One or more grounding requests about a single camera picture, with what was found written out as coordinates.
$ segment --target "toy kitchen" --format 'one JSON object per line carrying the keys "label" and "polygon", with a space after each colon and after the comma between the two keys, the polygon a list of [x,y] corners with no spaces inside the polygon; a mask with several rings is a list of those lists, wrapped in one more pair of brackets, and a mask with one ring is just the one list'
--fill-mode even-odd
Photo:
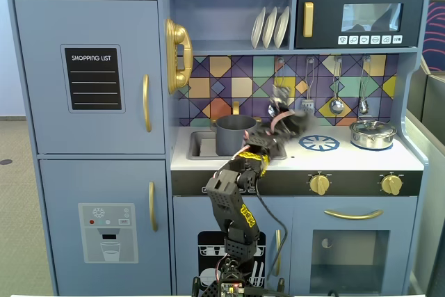
{"label": "toy kitchen", "polygon": [[250,283],[407,293],[428,160],[405,109],[428,0],[8,2],[56,295],[209,286],[225,253],[205,186],[231,158],[213,120],[270,122],[280,87],[315,125],[244,191]]}

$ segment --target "white plate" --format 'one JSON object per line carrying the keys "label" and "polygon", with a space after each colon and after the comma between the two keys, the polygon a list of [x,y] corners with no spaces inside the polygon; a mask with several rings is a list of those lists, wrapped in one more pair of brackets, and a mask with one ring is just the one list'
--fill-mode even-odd
{"label": "white plate", "polygon": [[261,36],[261,31],[263,30],[264,16],[266,15],[266,8],[263,7],[261,12],[258,14],[253,24],[252,36],[250,40],[252,41],[253,49],[257,48],[259,37]]}
{"label": "white plate", "polygon": [[275,20],[277,19],[277,8],[274,7],[272,13],[266,20],[263,31],[263,44],[264,48],[269,47],[270,40],[272,40],[273,28],[275,27]]}
{"label": "white plate", "polygon": [[275,27],[275,32],[273,34],[273,42],[275,46],[280,48],[283,43],[284,34],[286,33],[287,23],[289,22],[289,6],[284,9],[283,14],[277,20],[277,26]]}

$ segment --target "water dispenser panel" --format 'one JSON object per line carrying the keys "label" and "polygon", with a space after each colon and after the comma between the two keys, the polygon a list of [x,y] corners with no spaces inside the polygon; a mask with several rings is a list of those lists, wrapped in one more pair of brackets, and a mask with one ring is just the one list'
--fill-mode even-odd
{"label": "water dispenser panel", "polygon": [[132,203],[79,203],[85,263],[138,263]]}

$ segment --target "robotic arm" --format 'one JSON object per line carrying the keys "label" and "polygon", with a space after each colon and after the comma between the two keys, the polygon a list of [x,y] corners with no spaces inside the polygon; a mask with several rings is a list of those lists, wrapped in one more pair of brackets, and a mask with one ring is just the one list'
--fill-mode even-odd
{"label": "robotic arm", "polygon": [[[209,286],[202,297],[237,297],[249,295],[248,289],[258,289],[246,288],[249,285],[246,277],[252,272],[259,228],[241,197],[240,189],[257,186],[278,147],[301,136],[312,123],[311,115],[289,110],[286,88],[274,89],[281,91],[275,92],[275,97],[271,99],[271,122],[262,124],[252,134],[246,134],[243,149],[215,172],[206,185],[215,219],[226,234],[226,256],[219,280]],[[284,289],[284,280],[280,282],[282,288],[278,288],[278,293]],[[199,283],[193,286],[193,296],[197,296]]]}

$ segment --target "oven window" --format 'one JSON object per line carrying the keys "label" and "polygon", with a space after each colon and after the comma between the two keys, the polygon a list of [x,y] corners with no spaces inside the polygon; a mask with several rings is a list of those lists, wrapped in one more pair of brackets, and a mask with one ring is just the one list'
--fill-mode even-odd
{"label": "oven window", "polygon": [[389,231],[314,230],[311,294],[381,294]]}
{"label": "oven window", "polygon": [[347,3],[341,31],[398,31],[401,13],[401,3]]}

